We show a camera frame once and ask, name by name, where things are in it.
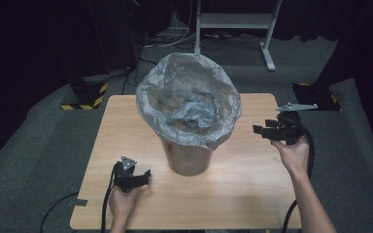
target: human arm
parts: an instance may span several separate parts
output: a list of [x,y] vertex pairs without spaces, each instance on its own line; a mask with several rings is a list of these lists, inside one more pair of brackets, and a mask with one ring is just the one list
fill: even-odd
[[292,146],[278,141],[271,143],[278,149],[292,180],[303,232],[336,232],[307,174],[309,145],[306,140],[301,137]]
[[109,205],[114,216],[110,233],[123,233],[126,230],[126,223],[131,215],[139,187],[132,189],[129,193],[122,192],[114,186],[109,196]]

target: plastic bag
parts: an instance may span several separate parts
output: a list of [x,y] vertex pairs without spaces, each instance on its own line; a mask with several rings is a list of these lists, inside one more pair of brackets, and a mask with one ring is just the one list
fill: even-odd
[[138,112],[163,140],[215,150],[241,115],[240,95],[223,69],[192,53],[164,57],[138,85]]

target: metal stand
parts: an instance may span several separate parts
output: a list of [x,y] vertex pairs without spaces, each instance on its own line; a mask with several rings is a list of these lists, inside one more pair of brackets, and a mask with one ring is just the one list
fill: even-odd
[[201,14],[201,0],[196,8],[196,41],[194,52],[201,53],[201,28],[248,28],[267,29],[265,42],[259,43],[266,66],[269,71],[275,71],[268,47],[277,22],[283,0],[277,0],[272,14]]

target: black device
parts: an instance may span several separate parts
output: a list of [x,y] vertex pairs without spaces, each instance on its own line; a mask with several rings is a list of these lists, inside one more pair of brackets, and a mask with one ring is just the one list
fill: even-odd
[[148,184],[150,180],[151,170],[148,170],[144,175],[133,176],[135,170],[136,161],[122,157],[122,162],[118,161],[114,165],[114,184],[122,190],[122,192],[128,193],[134,187]]
[[294,145],[298,138],[305,134],[306,128],[301,124],[298,112],[282,112],[277,120],[265,120],[265,126],[253,125],[255,134],[273,141],[286,141],[287,145]]

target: hand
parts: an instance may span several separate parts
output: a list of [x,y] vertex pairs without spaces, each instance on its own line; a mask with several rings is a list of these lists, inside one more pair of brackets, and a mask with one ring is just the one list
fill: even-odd
[[290,175],[307,174],[310,146],[304,137],[300,137],[298,143],[291,146],[279,141],[271,141],[271,144],[278,149],[283,164]]
[[133,211],[138,192],[139,187],[133,188],[129,193],[122,192],[117,186],[112,188],[109,205],[114,219],[117,217],[127,219],[129,217]]

